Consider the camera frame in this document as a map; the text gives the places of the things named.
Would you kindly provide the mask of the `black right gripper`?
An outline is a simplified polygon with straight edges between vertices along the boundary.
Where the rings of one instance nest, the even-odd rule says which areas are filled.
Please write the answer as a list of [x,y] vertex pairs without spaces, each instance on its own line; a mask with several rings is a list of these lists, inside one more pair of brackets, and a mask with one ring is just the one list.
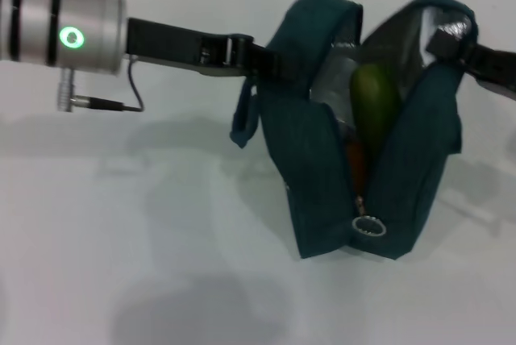
[[455,26],[439,26],[427,44],[427,52],[439,60],[461,60],[466,73],[478,83],[515,90],[515,53],[494,50],[480,44],[463,53],[464,32]]

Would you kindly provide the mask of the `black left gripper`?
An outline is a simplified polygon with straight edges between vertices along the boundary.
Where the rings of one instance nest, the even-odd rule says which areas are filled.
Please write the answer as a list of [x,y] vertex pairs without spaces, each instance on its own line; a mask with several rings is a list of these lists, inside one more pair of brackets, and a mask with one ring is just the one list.
[[247,35],[210,34],[135,18],[127,21],[126,53],[209,77],[295,81],[305,65],[304,51],[293,41],[264,48]]

